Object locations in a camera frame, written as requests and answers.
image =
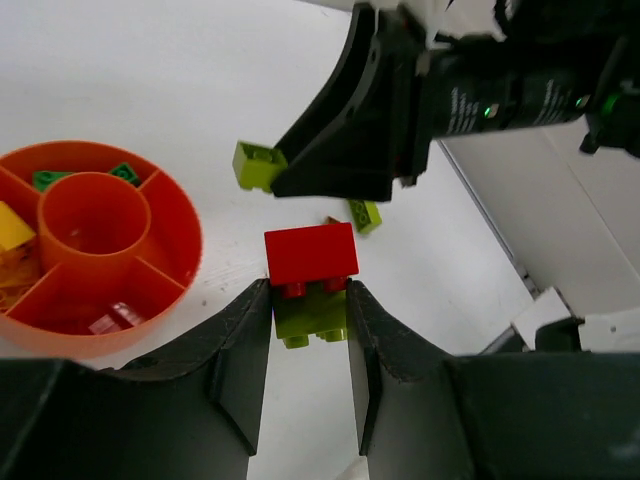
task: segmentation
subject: red lego brick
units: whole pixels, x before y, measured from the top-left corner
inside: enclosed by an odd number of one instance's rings
[[[285,298],[305,294],[309,282],[324,283],[326,292],[344,290],[359,272],[350,223],[265,232],[271,285]]]

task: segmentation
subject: stacked lego bricks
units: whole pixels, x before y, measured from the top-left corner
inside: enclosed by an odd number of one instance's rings
[[[347,281],[358,273],[350,223],[265,233],[277,338],[287,348],[346,339]]]
[[[0,157],[0,334],[87,358],[145,336],[193,282],[196,212],[147,160],[91,142]]]

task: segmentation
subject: lime green lego brick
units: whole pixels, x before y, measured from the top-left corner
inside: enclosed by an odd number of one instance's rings
[[[358,233],[371,233],[382,224],[378,207],[373,202],[347,200]]]
[[[31,183],[36,190],[44,192],[54,182],[57,182],[61,178],[71,175],[73,172],[51,172],[48,170],[40,170],[39,172],[33,172]]]
[[[238,142],[233,156],[233,170],[241,188],[260,188],[265,193],[271,193],[271,183],[285,168],[287,160],[280,150]]]
[[[111,175],[115,175],[116,177],[120,177],[123,180],[126,180],[134,187],[140,186],[140,183],[141,183],[140,178],[138,178],[138,175],[136,174],[135,170],[131,168],[131,165],[129,165],[126,162],[121,163],[114,169],[110,170],[109,173]]]
[[[284,340],[287,348],[307,346],[309,335],[316,335],[327,342],[344,340],[346,309],[346,292],[325,293],[321,283],[307,285],[306,295],[299,298],[285,300],[276,291],[273,295],[276,337]],[[302,337],[306,344],[299,340]]]

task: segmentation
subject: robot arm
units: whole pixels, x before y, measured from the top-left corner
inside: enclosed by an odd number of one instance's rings
[[[418,3],[355,5],[334,72],[277,144],[276,196],[388,201],[395,178],[417,183],[434,139],[581,116],[583,152],[640,156],[640,3],[498,0],[502,41],[428,32]]]

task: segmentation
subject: lego brick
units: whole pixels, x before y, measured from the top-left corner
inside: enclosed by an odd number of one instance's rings
[[[32,183],[33,186],[39,192],[44,192],[54,182],[57,182],[61,178],[71,175],[73,172],[51,172],[47,170],[41,170],[39,172],[33,172]]]
[[[321,283],[308,286],[300,298],[285,299],[280,292],[273,295],[276,337],[288,349],[309,345],[309,335],[326,342],[346,339],[346,292],[325,293]]]
[[[260,188],[265,193],[271,193],[271,182],[285,168],[287,160],[280,150],[238,142],[233,156],[233,170],[241,188]]]
[[[118,325],[109,315],[100,317],[87,328],[94,335],[104,335],[105,333],[122,331],[120,325]]]
[[[126,162],[121,163],[114,169],[110,170],[109,173],[126,180],[135,187],[140,186],[140,178],[138,178],[136,172],[131,168],[131,165]]]
[[[9,205],[0,202],[0,255],[33,240],[36,233]]]
[[[382,224],[382,218],[375,203],[364,200],[347,201],[358,233],[371,233]]]
[[[265,232],[264,239],[272,286],[325,281],[327,290],[339,290],[359,272],[349,223]]]

